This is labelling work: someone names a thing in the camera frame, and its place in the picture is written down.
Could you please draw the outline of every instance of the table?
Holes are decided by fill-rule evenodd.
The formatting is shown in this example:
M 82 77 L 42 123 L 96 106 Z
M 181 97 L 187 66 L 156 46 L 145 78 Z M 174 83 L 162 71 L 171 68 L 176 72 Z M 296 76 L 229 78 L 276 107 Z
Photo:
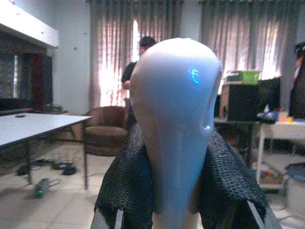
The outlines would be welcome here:
M 251 151 L 252 151 L 252 135 L 253 135 L 253 127 L 255 125 L 259 125 L 260 122 L 257 121 L 237 121 L 237 120 L 232 120 L 232 121 L 226 121 L 221 118 L 214 118 L 214 123 L 219 124 L 219 125 L 245 125 L 249 127 L 248 133 L 246 135 L 246 145 L 249 147 L 247 157 L 245 159 L 245 163 L 248 167 L 250 167 L 250 157 L 251 157 Z
M 26 162 L 30 162 L 30 140 L 40 138 L 54 131 L 82 123 L 82 131 L 85 131 L 85 121 L 91 116 L 74 116 L 58 114 L 12 114 L 0 116 L 0 149 L 10 147 L 14 144 L 24 142 Z M 83 140 L 58 139 L 60 141 L 83 142 Z M 32 183 L 31 172 L 28 175 L 28 182 Z M 84 187 L 88 188 L 87 156 L 84 151 Z
M 264 140 L 265 139 L 283 139 L 283 140 L 305 140 L 305 123 L 280 123 L 277 122 L 273 125 L 261 124 L 259 130 L 259 146 L 258 146 L 258 159 L 256 169 L 256 180 L 261 188 L 275 188 L 279 189 L 282 185 L 266 185 L 260 184 L 260 172 L 262 170 L 262 161 L 264 154 Z

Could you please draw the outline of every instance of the brown armchair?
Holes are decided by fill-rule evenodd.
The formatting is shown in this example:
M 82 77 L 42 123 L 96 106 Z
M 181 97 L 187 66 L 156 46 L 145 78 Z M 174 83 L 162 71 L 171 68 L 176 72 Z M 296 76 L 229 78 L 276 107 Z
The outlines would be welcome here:
M 87 112 L 85 152 L 99 156 L 117 155 L 125 143 L 127 113 L 124 107 L 98 107 Z

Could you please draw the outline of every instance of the black mesh fabric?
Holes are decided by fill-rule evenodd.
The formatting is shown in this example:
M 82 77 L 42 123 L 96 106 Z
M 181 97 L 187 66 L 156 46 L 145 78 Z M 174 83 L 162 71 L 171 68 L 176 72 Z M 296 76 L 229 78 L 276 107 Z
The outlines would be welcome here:
M 262 190 L 216 130 L 209 140 L 201 177 L 198 207 L 204 229 L 215 228 L 232 202 L 253 202 L 264 219 L 267 202 Z M 124 211 L 123 228 L 151 229 L 152 202 L 152 175 L 145 142 L 139 126 L 134 125 L 124 148 L 105 174 L 95 208 L 111 229 L 117 209 Z

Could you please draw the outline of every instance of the sheer curtain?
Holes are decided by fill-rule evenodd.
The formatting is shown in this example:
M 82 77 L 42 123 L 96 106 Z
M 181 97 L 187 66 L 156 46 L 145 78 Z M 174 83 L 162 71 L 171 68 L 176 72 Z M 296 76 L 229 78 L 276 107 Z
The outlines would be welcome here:
M 200 40 L 228 70 L 258 69 L 281 76 L 293 52 L 299 0 L 204 0 Z
M 125 105 L 122 72 L 138 60 L 140 38 L 176 37 L 181 5 L 176 0 L 91 1 L 91 108 Z

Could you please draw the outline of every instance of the white gear shift knob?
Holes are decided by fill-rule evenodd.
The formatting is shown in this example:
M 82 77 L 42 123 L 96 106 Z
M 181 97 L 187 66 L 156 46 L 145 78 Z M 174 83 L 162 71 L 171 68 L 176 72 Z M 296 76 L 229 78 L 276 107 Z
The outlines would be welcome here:
M 153 228 L 181 229 L 196 196 L 221 64 L 205 45 L 169 39 L 149 48 L 131 76 L 131 103 L 152 166 Z

